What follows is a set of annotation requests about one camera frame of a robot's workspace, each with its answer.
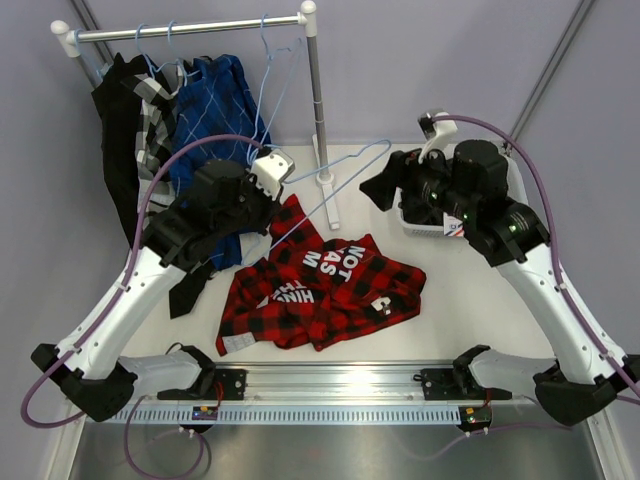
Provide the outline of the blue hanger of red shirt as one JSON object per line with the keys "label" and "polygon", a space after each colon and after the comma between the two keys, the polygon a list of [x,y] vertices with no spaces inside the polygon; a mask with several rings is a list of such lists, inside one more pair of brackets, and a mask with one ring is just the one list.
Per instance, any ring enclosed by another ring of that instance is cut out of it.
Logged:
{"label": "blue hanger of red shirt", "polygon": [[[340,219],[339,219],[338,210],[337,210],[334,197],[341,190],[343,190],[347,185],[349,185],[353,180],[355,180],[358,176],[360,176],[365,170],[371,167],[384,154],[386,154],[391,149],[392,142],[388,139],[376,140],[368,145],[365,145],[355,154],[345,155],[341,158],[338,158],[337,160],[333,160],[329,162],[327,165],[323,165],[321,164],[321,161],[320,161],[319,146],[318,146],[318,140],[316,138],[316,135],[312,136],[312,140],[313,140],[313,151],[316,157],[318,167],[313,171],[310,171],[304,175],[301,175],[300,177],[294,178],[292,180],[285,180],[284,184],[292,185],[296,182],[299,182],[301,180],[304,180],[308,177],[313,176],[315,178],[317,186],[322,191],[323,200],[316,207],[314,207],[312,210],[309,211],[309,213],[304,217],[304,220],[307,220],[312,214],[318,211],[321,207],[324,207],[327,213],[327,219],[328,219],[328,224],[330,229],[337,230],[340,228]],[[337,187],[334,186],[334,175],[329,171],[330,167],[335,166],[351,158],[358,158],[366,150],[377,145],[385,145],[385,149],[381,151],[378,155],[373,157],[367,164],[359,168],[355,173],[353,173],[349,178],[347,178],[343,184]]]}

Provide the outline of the dark pinstriped shirt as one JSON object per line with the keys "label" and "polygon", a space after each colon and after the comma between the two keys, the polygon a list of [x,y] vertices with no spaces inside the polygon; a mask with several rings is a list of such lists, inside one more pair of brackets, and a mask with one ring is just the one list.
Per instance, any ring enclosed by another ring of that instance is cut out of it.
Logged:
{"label": "dark pinstriped shirt", "polygon": [[429,201],[430,190],[427,187],[402,190],[400,208],[403,219],[410,224],[442,228],[444,226],[443,212],[431,206]]}

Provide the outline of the red black plaid shirt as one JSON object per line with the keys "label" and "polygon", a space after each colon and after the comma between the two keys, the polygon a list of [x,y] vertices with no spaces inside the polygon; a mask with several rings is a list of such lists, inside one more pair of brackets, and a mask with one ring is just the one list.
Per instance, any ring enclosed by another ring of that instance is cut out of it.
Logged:
{"label": "red black plaid shirt", "polygon": [[274,217],[272,250],[233,277],[215,341],[219,355],[257,342],[316,351],[416,317],[426,273],[373,237],[324,240],[291,195]]}

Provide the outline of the blue plaid shirt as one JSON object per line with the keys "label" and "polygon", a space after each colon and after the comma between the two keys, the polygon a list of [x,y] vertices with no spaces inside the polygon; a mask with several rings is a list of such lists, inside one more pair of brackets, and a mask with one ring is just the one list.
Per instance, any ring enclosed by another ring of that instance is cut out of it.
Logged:
{"label": "blue plaid shirt", "polygon": [[[271,142],[238,57],[199,57],[193,60],[193,67],[190,83],[179,89],[175,99],[175,152],[202,138],[223,134]],[[231,160],[247,168],[247,154],[254,150],[254,146],[234,139],[200,145],[170,167],[173,187],[178,194],[188,190],[195,172],[210,160]]]}

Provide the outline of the light blue wire hanger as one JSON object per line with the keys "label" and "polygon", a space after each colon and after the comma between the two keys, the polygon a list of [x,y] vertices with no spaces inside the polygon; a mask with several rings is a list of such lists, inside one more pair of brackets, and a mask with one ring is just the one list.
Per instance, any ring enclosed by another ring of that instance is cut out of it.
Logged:
{"label": "light blue wire hanger", "polygon": [[260,18],[259,36],[264,48],[265,68],[259,83],[253,139],[273,143],[273,125],[290,89],[302,54],[303,40],[297,36],[289,44],[273,46],[268,38],[268,13]]}

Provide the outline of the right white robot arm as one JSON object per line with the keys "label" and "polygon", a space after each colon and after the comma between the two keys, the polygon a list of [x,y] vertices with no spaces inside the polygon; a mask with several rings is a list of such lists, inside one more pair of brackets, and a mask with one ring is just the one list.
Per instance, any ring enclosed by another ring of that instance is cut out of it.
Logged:
{"label": "right white robot arm", "polygon": [[602,329],[595,340],[556,279],[551,235],[535,211],[508,194],[508,161],[485,140],[459,143],[451,157],[439,149],[392,153],[383,170],[359,189],[381,211],[396,193],[406,201],[463,223],[469,245],[513,287],[549,341],[553,357],[507,355],[477,345],[453,362],[452,383],[462,396],[498,389],[534,399],[558,423],[574,426],[614,402],[626,382],[639,380],[639,358],[620,349]]}

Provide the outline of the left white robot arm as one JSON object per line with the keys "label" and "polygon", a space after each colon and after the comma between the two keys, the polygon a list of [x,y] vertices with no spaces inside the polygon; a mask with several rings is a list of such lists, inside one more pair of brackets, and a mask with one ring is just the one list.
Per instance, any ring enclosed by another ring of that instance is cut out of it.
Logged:
{"label": "left white robot arm", "polygon": [[122,351],[156,304],[202,267],[222,239],[265,233],[294,169],[276,153],[248,168],[212,160],[198,169],[191,187],[137,233],[127,266],[99,304],[65,339],[38,345],[33,363],[95,422],[133,399],[202,399],[215,392],[215,363],[194,346],[137,358]]}

